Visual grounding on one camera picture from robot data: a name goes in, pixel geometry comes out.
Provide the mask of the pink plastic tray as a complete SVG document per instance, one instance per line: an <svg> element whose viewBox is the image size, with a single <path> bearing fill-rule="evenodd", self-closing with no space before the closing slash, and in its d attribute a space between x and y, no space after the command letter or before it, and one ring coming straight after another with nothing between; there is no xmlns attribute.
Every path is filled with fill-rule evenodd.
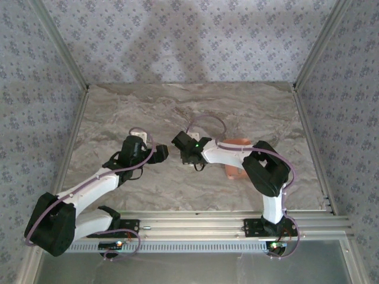
<svg viewBox="0 0 379 284"><path fill-rule="evenodd" d="M223 140L223 143L226 144L235 144L238 146L248 146L251 144L251 141L247 138L234 138L234 139L227 139ZM225 172L228 179L231 180L238 180L238 179L247 179L248 175L245 170L242 170L238 167L225 165Z"/></svg>

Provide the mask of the black electronics box with light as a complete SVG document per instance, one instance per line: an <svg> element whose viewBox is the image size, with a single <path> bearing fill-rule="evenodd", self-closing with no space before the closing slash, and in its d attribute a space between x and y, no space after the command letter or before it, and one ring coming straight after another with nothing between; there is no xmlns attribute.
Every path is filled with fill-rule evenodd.
<svg viewBox="0 0 379 284"><path fill-rule="evenodd" d="M121 250L123 248L122 241L101 241L98 244L98 250Z"/></svg>
<svg viewBox="0 0 379 284"><path fill-rule="evenodd" d="M287 248L287 243L282 241L267 241L267 255L272 257L281 257Z"/></svg>

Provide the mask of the grey metal panel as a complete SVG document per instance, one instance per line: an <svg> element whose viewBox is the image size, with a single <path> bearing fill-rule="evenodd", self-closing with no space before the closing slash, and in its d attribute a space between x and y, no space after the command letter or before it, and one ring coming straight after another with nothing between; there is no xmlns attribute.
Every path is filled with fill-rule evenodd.
<svg viewBox="0 0 379 284"><path fill-rule="evenodd" d="M34 284L352 284L338 241L304 241L288 258L263 253L44 256Z"/></svg>

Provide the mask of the aluminium side rail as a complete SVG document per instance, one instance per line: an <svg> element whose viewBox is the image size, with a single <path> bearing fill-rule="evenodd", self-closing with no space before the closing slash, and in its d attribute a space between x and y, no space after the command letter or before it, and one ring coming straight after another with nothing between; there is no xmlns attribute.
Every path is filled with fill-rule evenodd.
<svg viewBox="0 0 379 284"><path fill-rule="evenodd" d="M57 195L63 188L65 177L69 168L69 163L72 157L73 147L78 136L83 114L85 112L85 108L88 102L88 92L89 86L83 91L83 94L81 96L80 104L78 106L78 110L76 112L76 116L73 122L72 131L70 132L68 143L63 156L63 161L58 171L54 187L52 187L50 192L52 195Z"/></svg>
<svg viewBox="0 0 379 284"><path fill-rule="evenodd" d="M307 144L310 150L310 155L313 161L317 178L319 180L322 194L324 198L329 202L326 203L327 211L332 213L333 215L339 215L339 211L333 196L332 188L327 178L326 169L323 165L322 157L317 146L316 138L312 131L311 123L307 115L306 108L301 100L301 96L298 94L294 86L292 86L292 93L297 106L301 123L306 133Z"/></svg>

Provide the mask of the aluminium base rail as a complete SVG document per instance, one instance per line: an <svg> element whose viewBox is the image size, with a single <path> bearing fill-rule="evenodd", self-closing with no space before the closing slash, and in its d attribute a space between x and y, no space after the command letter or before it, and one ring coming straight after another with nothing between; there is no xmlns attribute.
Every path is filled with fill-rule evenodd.
<svg viewBox="0 0 379 284"><path fill-rule="evenodd" d="M138 220L142 240L234 240L259 241L326 240L354 236L348 217L324 211L294 211L280 225L262 221L255 212L124 212L121 219ZM137 240L127 238L89 238L78 240Z"/></svg>

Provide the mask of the aluminium corner post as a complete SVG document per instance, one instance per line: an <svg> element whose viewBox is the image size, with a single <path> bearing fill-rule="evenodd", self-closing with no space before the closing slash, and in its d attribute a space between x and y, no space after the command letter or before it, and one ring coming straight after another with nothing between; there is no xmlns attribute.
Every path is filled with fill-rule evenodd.
<svg viewBox="0 0 379 284"><path fill-rule="evenodd" d="M31 7L33 8L37 18L40 20L42 26L46 30L49 38L53 42L57 52L62 58L65 65L68 67L73 78L76 80L77 84L84 91L87 90L88 84L82 75L79 66L76 64L75 59L70 52L68 45L65 43L63 37L61 36L56 24L53 21L52 16L48 12L46 6L42 0L28 0Z"/></svg>
<svg viewBox="0 0 379 284"><path fill-rule="evenodd" d="M293 87L298 92L304 88L305 83L314 70L320 56L323 54L328 42L332 38L334 32L338 28L348 8L351 6L353 0L336 0L335 4L326 18L325 23L316 38L315 43L312 45L309 55L304 62L297 79L294 81Z"/></svg>

